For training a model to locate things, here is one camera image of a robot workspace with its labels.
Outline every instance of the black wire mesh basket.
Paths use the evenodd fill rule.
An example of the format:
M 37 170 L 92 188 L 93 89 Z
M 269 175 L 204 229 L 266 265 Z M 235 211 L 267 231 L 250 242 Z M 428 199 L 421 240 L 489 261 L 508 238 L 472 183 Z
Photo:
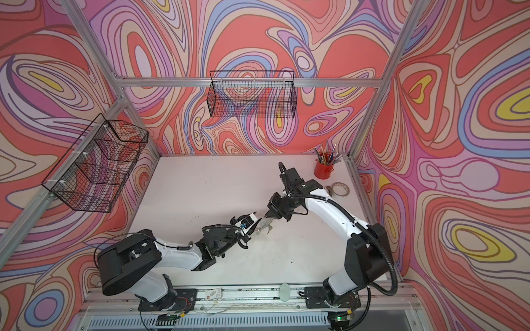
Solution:
M 294 77 L 292 70 L 210 71 L 210 116 L 294 118 Z
M 111 212 L 149 138 L 125 121 L 105 120 L 97 130 L 51 188 L 42 183 L 72 210 Z

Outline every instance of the colorful patterned wall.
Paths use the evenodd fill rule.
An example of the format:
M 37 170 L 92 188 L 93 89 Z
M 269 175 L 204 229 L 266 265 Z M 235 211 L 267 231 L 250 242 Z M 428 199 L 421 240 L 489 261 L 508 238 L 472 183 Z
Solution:
M 430 5 L 356 164 L 435 330 L 529 330 L 530 2 Z
M 292 69 L 298 77 L 381 77 L 408 1 L 86 2 L 120 76 L 209 77 L 220 69 Z M 294 119 L 211 119 L 207 88 L 131 88 L 163 154 L 347 150 L 371 98 L 365 88 L 301 88 Z
M 114 101 L 58 3 L 0 3 L 0 233 L 76 137 Z M 0 271 L 1 330 L 67 327 L 99 281 L 94 246 L 127 228 L 154 162 L 142 153 L 110 214 L 51 204 Z

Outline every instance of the robotic arm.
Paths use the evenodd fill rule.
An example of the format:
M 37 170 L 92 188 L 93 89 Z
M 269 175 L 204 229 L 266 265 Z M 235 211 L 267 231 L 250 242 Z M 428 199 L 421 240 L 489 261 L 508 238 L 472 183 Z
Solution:
M 330 305 L 343 301 L 349 291 L 358 291 L 371 285 L 385 295 L 394 295 L 398 281 L 385 229 L 369 225 L 356 218 L 336 203 L 315 180 L 305 182 L 294 168 L 285 169 L 280 162 L 280 178 L 285 190 L 275 193 L 269 201 L 265 217 L 291 220 L 294 210 L 303 207 L 316 213 L 341 239 L 347 248 L 344 266 L 324 280 L 325 300 Z M 142 230 L 98 254 L 103 294 L 111 296 L 124 291 L 151 303 L 153 310 L 171 310 L 177 295 L 170 279 L 151 271 L 154 267 L 181 267 L 201 271 L 216 263 L 216 256 L 224 257 L 233 245 L 244 249 L 259 221 L 255 214 L 232 218 L 229 225 L 202 228 L 204 237 L 189 245 L 166 243 Z M 391 290 L 385 290 L 373 281 L 390 271 Z

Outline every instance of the red cup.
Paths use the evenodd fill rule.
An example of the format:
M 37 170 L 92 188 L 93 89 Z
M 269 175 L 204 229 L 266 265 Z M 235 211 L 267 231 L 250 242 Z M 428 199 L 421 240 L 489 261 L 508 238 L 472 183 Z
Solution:
M 330 158 L 330 153 L 325 153 L 326 158 Z M 326 180 L 331 176 L 331 172 L 333 171 L 333 165 L 325 165 L 320 163 L 319 159 L 316 159 L 316 166 L 315 171 L 313 172 L 315 174 L 316 178 Z

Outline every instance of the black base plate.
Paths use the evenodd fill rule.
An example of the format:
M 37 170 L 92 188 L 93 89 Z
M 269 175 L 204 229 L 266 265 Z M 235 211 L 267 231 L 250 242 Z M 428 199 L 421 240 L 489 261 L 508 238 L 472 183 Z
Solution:
M 186 298 L 191 304 L 189 311 L 192 311 L 195 308 L 195 301 L 197 299 L 197 289 L 175 289 L 176 296 L 179 298 Z M 170 311 L 177 311 L 185 309 L 188 311 L 188 301 L 184 299 L 177 299 L 175 306 L 170 309 Z M 152 307 L 151 303 L 148 301 L 141 301 L 138 306 L 139 311 L 158 311 L 156 307 Z
M 316 299 L 316 298 L 325 298 L 324 287 L 322 286 L 306 287 L 304 288 L 304 292 L 306 293 L 305 305 L 308 309 L 321 309 L 321 308 L 330 309 L 331 308 L 324 302 L 324 299 Z M 346 294 L 350 294 L 351 297 L 354 298 L 355 302 L 353 302 L 350 297 L 347 297 L 340 304 L 340 306 L 334 307 L 334 308 L 351 308 L 352 310 L 355 310 L 361 306 L 359 297 L 355 299 L 355 293 L 350 291 Z

